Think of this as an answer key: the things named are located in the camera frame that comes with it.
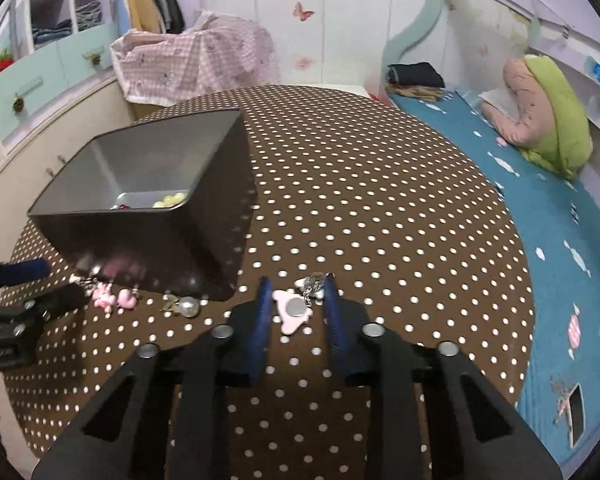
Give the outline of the beige cabinet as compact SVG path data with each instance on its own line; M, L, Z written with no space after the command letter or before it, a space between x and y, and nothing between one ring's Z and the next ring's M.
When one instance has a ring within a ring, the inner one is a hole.
M50 265L45 280L0 289L1 307L68 282L70 264L32 226L28 211L89 140L134 119L118 82L109 78L62 104L0 162L0 262L43 258ZM35 347L38 362L0 374L0 436L8 459L22 474L32 471L88 396L76 322L78 317L70 315L50 324Z

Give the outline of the pink and green pillow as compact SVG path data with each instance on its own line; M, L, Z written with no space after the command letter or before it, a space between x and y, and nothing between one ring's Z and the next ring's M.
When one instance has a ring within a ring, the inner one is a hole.
M503 80L517 114L483 94L483 116L527 162L576 180L593 153L593 141L588 116L566 76L548 56L527 54L507 60Z

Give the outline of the pink checkered cloth cover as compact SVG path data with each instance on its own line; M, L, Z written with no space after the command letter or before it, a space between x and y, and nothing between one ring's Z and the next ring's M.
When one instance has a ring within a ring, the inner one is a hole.
M180 34L132 29L110 46L124 98L171 106L208 93L278 84L270 33L238 16L204 11Z

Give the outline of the brown polka dot tablecloth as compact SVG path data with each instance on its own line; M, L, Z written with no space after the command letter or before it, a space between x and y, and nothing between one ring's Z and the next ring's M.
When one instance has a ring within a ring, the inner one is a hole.
M253 87L151 114L237 107L258 201L234 304L262 276L286 289L314 272L404 339L452 340L509 402L528 366L527 258L500 193L456 146L394 107L348 92ZM340 384L318 315L272 335L253 390L227 396L235 479L358 479L368 393Z

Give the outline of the mint green drawer unit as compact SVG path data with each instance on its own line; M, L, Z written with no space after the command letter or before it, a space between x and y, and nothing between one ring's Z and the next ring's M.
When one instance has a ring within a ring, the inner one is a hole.
M0 73L0 139L61 93L111 67L114 24L98 25L48 44Z

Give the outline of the folded dark clothes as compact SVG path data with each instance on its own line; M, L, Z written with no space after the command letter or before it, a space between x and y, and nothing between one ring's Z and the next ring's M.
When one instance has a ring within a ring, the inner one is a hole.
M401 87L445 87L442 76L428 62L391 64L388 66L387 81Z

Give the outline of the smartphone on bed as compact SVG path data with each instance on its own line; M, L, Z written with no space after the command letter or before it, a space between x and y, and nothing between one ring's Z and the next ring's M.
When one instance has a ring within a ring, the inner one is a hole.
M580 384L574 385L567 396L568 439L570 448L575 448L585 432L585 414Z

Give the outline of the hanging clothes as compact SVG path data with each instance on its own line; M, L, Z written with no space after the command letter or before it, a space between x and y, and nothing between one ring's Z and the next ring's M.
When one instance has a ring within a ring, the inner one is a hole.
M130 30L179 34L185 29L178 0L110 0L117 36Z

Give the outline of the pearl bead charm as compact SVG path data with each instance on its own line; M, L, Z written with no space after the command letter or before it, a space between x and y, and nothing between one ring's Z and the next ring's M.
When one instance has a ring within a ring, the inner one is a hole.
M176 312L184 318L196 318L200 311L200 303L193 297L181 297L176 304Z

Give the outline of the pink kitty charm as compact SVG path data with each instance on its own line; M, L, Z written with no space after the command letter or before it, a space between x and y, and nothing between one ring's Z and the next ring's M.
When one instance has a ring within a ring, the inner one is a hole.
M132 310L137 306L138 298L131 289L112 290L111 284L99 283L92 291L92 301L96 308L111 313L115 308Z

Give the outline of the grey metal tin box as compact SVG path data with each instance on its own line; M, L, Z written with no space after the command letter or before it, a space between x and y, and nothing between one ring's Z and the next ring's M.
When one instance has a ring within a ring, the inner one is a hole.
M225 301L237 286L257 201L244 115L229 108L96 136L28 217L82 274Z

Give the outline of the cardboard box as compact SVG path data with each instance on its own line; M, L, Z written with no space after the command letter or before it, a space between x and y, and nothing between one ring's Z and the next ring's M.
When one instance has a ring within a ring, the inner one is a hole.
M151 114L159 113L164 110L163 106L154 105L154 104L140 104L140 103L131 103L130 107L134 113L136 119L142 119Z

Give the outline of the white bear charm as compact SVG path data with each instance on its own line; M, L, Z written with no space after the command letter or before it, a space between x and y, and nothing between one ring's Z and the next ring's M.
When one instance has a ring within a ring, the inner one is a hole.
M292 289L276 289L272 297L280 318L280 330L285 336L294 334L313 314L308 300Z

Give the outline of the blue bed sheet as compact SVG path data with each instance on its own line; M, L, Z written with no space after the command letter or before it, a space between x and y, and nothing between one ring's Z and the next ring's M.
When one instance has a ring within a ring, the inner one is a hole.
M600 438L600 210L581 182L527 162L457 93L394 104L454 143L496 187L526 253L535 306L531 359L517 408L565 474ZM582 388L585 432L570 448L567 396Z

